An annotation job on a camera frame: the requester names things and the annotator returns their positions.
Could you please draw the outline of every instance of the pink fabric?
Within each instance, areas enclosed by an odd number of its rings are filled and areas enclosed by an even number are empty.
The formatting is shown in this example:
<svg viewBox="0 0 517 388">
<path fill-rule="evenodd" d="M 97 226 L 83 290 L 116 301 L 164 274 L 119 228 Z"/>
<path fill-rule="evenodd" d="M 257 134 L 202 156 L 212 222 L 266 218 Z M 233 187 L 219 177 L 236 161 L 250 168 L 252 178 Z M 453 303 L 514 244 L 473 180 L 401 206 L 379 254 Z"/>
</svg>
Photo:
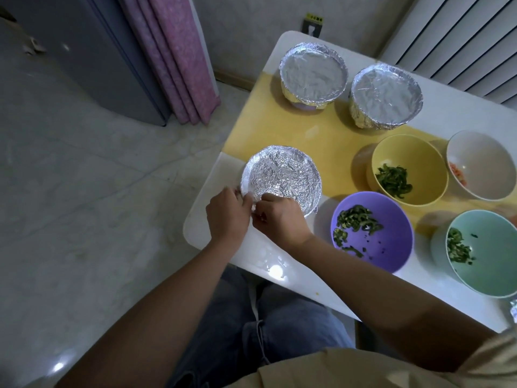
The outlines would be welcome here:
<svg viewBox="0 0 517 388">
<path fill-rule="evenodd" d="M 189 0 L 121 1 L 178 121 L 207 124 L 221 100 Z"/>
</svg>

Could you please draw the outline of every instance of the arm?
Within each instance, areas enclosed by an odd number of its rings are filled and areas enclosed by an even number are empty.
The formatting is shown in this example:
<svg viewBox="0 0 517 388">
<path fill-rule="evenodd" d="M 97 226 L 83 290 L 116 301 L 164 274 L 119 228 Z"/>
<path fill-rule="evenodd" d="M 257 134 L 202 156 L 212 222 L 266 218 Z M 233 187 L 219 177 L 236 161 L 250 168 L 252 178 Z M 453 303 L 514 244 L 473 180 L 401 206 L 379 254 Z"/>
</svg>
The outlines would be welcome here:
<svg viewBox="0 0 517 388">
<path fill-rule="evenodd" d="M 210 243 L 123 315 L 56 388 L 163 387 L 247 232 L 252 199 L 225 188 L 207 206 Z"/>
<path fill-rule="evenodd" d="M 408 361 L 453 372 L 493 331 L 433 295 L 313 235 L 298 204 L 266 194 L 253 225 L 314 271 Z"/>
</svg>

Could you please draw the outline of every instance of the hand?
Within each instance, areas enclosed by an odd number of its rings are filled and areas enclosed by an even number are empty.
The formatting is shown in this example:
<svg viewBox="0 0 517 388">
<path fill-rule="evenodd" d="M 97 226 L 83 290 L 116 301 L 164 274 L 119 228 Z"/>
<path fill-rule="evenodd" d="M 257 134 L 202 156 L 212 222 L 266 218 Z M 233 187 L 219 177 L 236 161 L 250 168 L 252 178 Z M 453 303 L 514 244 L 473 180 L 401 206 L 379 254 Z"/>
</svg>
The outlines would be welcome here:
<svg viewBox="0 0 517 388">
<path fill-rule="evenodd" d="M 314 237 L 300 205 L 293 199 L 265 193 L 256 203 L 252 218 L 257 230 L 291 255 L 295 248 Z"/>
<path fill-rule="evenodd" d="M 240 193 L 225 187 L 222 192 L 212 197 L 206 206 L 206 217 L 210 227 L 212 243 L 223 243 L 236 252 L 242 244 L 250 223 L 253 197 L 246 194 L 243 201 L 237 198 Z"/>
</svg>

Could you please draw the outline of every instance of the beige shirt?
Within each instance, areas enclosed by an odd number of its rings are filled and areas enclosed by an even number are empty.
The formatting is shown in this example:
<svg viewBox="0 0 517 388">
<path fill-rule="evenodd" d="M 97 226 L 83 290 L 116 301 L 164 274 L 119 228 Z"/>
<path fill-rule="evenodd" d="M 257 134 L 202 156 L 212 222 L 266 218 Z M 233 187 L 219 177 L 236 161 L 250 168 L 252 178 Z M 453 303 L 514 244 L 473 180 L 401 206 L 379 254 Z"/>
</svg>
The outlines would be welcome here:
<svg viewBox="0 0 517 388">
<path fill-rule="evenodd" d="M 456 373 L 367 351 L 325 349 L 261 367 L 229 387 L 517 388 L 517 326 L 488 340 Z"/>
</svg>

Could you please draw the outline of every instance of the jeans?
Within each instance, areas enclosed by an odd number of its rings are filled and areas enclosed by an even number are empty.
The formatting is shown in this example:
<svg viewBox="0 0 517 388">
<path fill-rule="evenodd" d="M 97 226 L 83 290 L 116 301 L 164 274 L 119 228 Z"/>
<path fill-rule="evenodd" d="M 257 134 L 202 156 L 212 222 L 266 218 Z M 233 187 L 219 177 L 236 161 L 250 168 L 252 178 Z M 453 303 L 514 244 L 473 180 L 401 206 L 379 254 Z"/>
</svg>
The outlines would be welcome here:
<svg viewBox="0 0 517 388">
<path fill-rule="evenodd" d="M 265 281 L 255 318 L 248 282 L 228 266 L 167 388 L 219 388 L 273 362 L 324 347 L 353 347 L 328 308 Z"/>
</svg>

